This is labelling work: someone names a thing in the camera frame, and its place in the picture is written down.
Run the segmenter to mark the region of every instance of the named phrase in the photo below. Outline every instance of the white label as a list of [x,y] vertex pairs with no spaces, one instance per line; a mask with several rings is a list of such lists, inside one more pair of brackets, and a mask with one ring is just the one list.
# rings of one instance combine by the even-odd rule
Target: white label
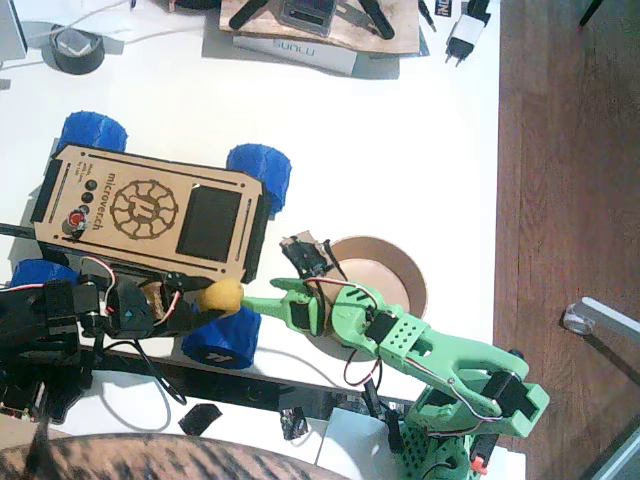
[[233,37],[233,44],[236,47],[269,53],[347,75],[351,75],[358,56],[357,52],[346,48],[281,38],[253,38],[236,35]]

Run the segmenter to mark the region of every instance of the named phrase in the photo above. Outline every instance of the yellow ball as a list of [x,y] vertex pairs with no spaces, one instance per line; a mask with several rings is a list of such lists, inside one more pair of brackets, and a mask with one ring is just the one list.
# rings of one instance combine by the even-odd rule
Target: yellow ball
[[243,296],[244,288],[238,280],[223,278],[204,290],[200,290],[196,300],[201,312],[224,310],[226,317],[240,310]]

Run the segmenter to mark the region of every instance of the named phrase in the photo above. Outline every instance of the white cable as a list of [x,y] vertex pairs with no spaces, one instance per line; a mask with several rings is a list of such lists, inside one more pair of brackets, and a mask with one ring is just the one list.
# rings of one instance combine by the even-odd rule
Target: white cable
[[50,30],[48,32],[41,32],[41,33],[36,33],[35,35],[31,35],[29,37],[27,37],[27,40],[31,40],[32,38],[40,38],[40,37],[48,37],[49,35],[55,35],[56,33],[60,33],[68,28],[73,27],[74,25],[77,25],[78,23],[82,22],[83,20],[86,20],[89,17],[94,16],[97,13],[102,13],[106,10],[110,10],[112,8],[115,7],[119,7],[120,5],[124,5],[125,3],[129,3],[131,0],[119,0],[116,3],[112,3],[109,4],[105,7],[99,8],[97,10],[93,10],[89,13],[84,14],[83,16],[81,16],[80,18],[78,18],[77,20],[74,20],[73,22],[71,22],[69,25],[67,25],[66,27],[60,27],[60,28],[56,28],[54,30]]
[[471,414],[476,417],[478,420],[482,420],[483,422],[497,422],[499,420],[502,420],[502,416],[499,417],[484,417],[482,415],[480,415],[478,412],[476,412],[473,407],[471,406],[471,404],[468,402],[467,399],[465,399],[462,395],[460,395],[458,393],[458,391],[455,389],[455,387],[453,386],[453,384],[449,384],[449,388],[451,389],[451,391],[453,392],[453,394],[458,398],[458,400],[460,400],[462,403],[464,403],[467,408],[471,411]]
[[158,320],[156,323],[153,324],[154,327],[157,327],[158,325],[162,325],[164,322],[167,321],[169,316],[176,309],[176,305],[178,304],[179,298],[180,298],[180,292],[176,292],[173,294],[173,300],[171,302],[171,305],[169,305],[169,309],[167,310],[167,313],[164,314],[164,317],[162,317],[160,320]]
[[28,288],[42,288],[42,287],[43,287],[42,283],[31,283],[29,285],[18,285],[16,287],[4,288],[4,289],[0,290],[0,293],[3,293],[3,292],[16,292],[18,290],[27,290]]
[[111,289],[114,287],[114,285],[116,284],[116,274],[113,272],[113,270],[111,269],[111,267],[109,267],[109,265],[107,265],[106,263],[104,263],[102,260],[100,260],[99,258],[95,258],[95,257],[82,257],[81,261],[84,262],[85,260],[91,260],[94,263],[97,263],[98,265],[100,265],[102,268],[104,268],[108,273],[109,276],[111,277],[111,284],[109,285],[109,287],[107,288],[107,291],[104,294],[104,305],[105,308],[109,306],[109,293],[111,292]]
[[469,409],[469,411],[471,412],[471,415],[473,415],[474,417],[476,417],[478,420],[480,420],[480,422],[497,422],[499,420],[502,420],[502,416],[499,417],[485,417],[483,415],[480,415],[478,412],[476,412],[474,410],[474,408],[471,406],[471,404],[469,403],[469,401],[464,398],[457,390],[456,388],[453,386],[453,383],[451,383],[448,380],[445,380],[444,378],[442,378],[440,375],[435,374],[434,372],[432,372],[431,370],[429,370],[428,368],[423,367],[422,365],[420,365],[418,362],[414,361],[411,358],[407,358],[406,359],[407,363],[409,363],[410,365],[413,365],[414,367],[416,367],[418,370],[426,373],[427,375],[430,375],[434,378],[437,378],[438,380],[440,380],[441,382],[446,382],[449,385],[449,388],[451,389],[451,391],[453,392],[453,394],[455,395],[455,397],[460,400],[462,403],[464,403],[467,408]]

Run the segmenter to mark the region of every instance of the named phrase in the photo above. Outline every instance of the white table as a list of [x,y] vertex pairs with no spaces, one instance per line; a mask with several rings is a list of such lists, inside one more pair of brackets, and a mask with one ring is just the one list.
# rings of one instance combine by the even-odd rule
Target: white table
[[183,435],[178,422],[187,412],[200,403],[215,403],[222,416],[202,433],[203,438],[262,448],[315,464],[329,423],[307,419],[309,432],[288,441],[282,435],[278,412],[193,397],[187,397],[187,405],[180,405],[164,393],[153,377],[134,373],[96,371],[93,377],[91,388],[71,407],[65,422],[52,428],[70,435]]
[[[182,406],[168,398],[152,377],[132,373],[94,372],[92,388],[69,410],[65,422],[52,428],[70,435],[181,435],[178,422],[199,403],[215,403],[222,412],[222,416],[203,432],[203,438],[280,453],[347,478],[391,480],[395,477],[388,430],[377,419],[334,409],[330,422],[308,418],[309,432],[299,439],[287,441],[282,436],[278,412],[191,397],[187,398],[187,405]],[[497,447],[486,479],[524,480],[524,471],[524,455]]]
[[[438,34],[422,22],[432,56],[404,59],[397,81],[203,59],[201,14],[170,15],[157,3],[138,3],[144,7],[139,12],[109,14],[133,15],[125,36],[180,31],[126,45],[122,56],[108,55],[86,76],[44,64],[0,71],[13,82],[0,93],[0,221],[26,224],[53,139],[74,111],[118,120],[130,135],[127,151],[151,157],[224,166],[236,145],[263,143],[284,152],[293,172],[287,205],[269,223],[258,277],[247,294],[281,296],[269,280],[295,276],[278,246],[283,236],[306,229],[318,239],[374,235],[403,248],[421,268],[429,289],[425,321],[444,333],[492,341],[497,1],[476,51],[458,68],[445,65],[444,50],[459,4],[454,2],[451,19],[434,17]],[[40,57],[30,51],[26,61],[7,66]],[[38,256],[35,242],[15,242],[0,237],[0,249],[13,260]],[[9,279],[10,262],[0,263],[0,273]],[[173,340],[143,343],[162,361],[210,369],[184,357]],[[228,373],[347,389],[347,353],[325,355],[280,320],[264,318],[255,364]],[[368,368],[356,364],[350,374],[356,378]],[[421,382],[388,368],[380,393],[412,401],[422,389]]]

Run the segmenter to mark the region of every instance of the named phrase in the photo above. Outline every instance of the blue wheel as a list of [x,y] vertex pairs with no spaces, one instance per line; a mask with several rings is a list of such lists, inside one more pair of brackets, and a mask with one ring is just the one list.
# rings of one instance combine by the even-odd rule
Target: blue wheel
[[127,132],[115,120],[95,112],[75,112],[67,117],[62,127],[58,148],[68,143],[95,147],[102,150],[124,152]]
[[229,152],[227,168],[251,175],[267,187],[271,216],[282,210],[287,199],[291,162],[275,148],[248,143]]

